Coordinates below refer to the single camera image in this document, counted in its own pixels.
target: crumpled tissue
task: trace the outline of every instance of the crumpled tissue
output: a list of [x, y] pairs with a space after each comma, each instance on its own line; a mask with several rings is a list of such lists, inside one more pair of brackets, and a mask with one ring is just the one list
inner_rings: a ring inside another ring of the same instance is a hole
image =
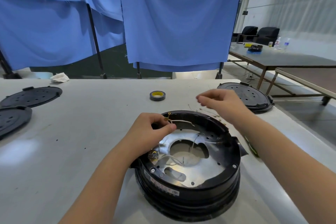
[[59, 73], [50, 77], [50, 79], [54, 82], [67, 82], [69, 81], [69, 77], [65, 73]]

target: black electrical tape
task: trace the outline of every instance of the black electrical tape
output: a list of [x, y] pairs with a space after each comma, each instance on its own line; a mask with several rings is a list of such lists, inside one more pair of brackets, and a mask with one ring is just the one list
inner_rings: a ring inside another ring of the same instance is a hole
[[166, 99], [166, 93], [164, 93], [163, 91], [159, 91], [159, 90], [152, 91], [149, 94], [149, 98], [153, 101], [162, 101]]

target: table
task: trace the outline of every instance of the table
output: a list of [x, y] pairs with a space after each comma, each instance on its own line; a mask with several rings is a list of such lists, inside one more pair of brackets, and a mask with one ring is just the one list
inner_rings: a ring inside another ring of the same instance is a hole
[[[261, 83], [263, 80], [267, 82], [271, 82], [270, 80], [264, 78], [266, 71], [275, 70], [277, 67], [305, 67], [305, 68], [336, 68], [336, 61], [329, 60], [313, 55], [306, 54], [297, 54], [291, 52], [283, 52], [281, 50], [275, 50], [274, 48], [270, 48], [268, 46], [263, 46], [263, 50], [260, 54], [250, 54], [247, 53], [247, 49], [243, 44], [231, 43], [231, 47], [229, 49], [229, 54], [240, 59], [240, 60], [228, 60], [233, 62], [234, 64], [242, 67], [243, 69], [249, 71], [260, 77], [257, 89], [260, 89]], [[242, 65], [239, 65], [237, 62], [247, 62], [252, 64], [258, 68], [261, 68], [262, 74], [259, 75], [254, 73], [253, 71], [245, 68]], [[275, 86], [280, 89], [292, 94], [288, 89], [274, 83]], [[320, 94], [311, 94], [311, 97], [320, 96]]]
[[[336, 68], [282, 68], [275, 69], [275, 75], [269, 85], [268, 94], [278, 76], [284, 75], [296, 82], [299, 82], [323, 96], [322, 104], [327, 105], [330, 98], [336, 98]], [[297, 97], [296, 94], [277, 95], [277, 97]]]
[[[0, 80], [0, 99], [49, 80]], [[70, 80], [63, 94], [33, 108], [27, 126], [0, 141], [1, 224], [57, 223], [91, 174], [126, 134], [141, 112], [199, 110], [195, 96], [219, 83], [238, 80]], [[149, 93], [166, 99], [153, 102]], [[274, 107], [260, 117], [280, 129], [308, 154], [336, 172], [335, 151]], [[251, 154], [241, 159], [237, 200], [220, 217], [204, 224], [307, 224], [265, 164]], [[114, 224], [177, 223], [154, 210], [141, 195], [132, 170], [124, 179]]]

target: hand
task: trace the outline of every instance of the hand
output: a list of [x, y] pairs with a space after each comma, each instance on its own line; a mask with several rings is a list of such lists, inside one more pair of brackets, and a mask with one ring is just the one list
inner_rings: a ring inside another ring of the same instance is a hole
[[202, 106], [214, 109], [224, 120], [236, 126], [242, 118], [253, 115], [234, 90], [208, 90], [196, 96]]
[[[153, 123], [157, 123], [162, 128], [152, 129]], [[158, 145], [166, 135], [174, 132], [175, 129], [176, 125], [170, 124], [161, 114], [141, 113], [120, 144], [127, 147], [133, 161]]]

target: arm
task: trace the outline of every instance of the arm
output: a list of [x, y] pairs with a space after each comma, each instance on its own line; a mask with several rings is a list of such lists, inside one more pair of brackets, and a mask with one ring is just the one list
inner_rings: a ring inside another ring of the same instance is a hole
[[[163, 127], [153, 130], [152, 123]], [[106, 155], [59, 224], [102, 224], [112, 221], [125, 173], [140, 155], [176, 129], [157, 113], [142, 113], [126, 136]]]
[[196, 98], [249, 139], [310, 224], [336, 223], [334, 172], [254, 115], [233, 90], [209, 90]]

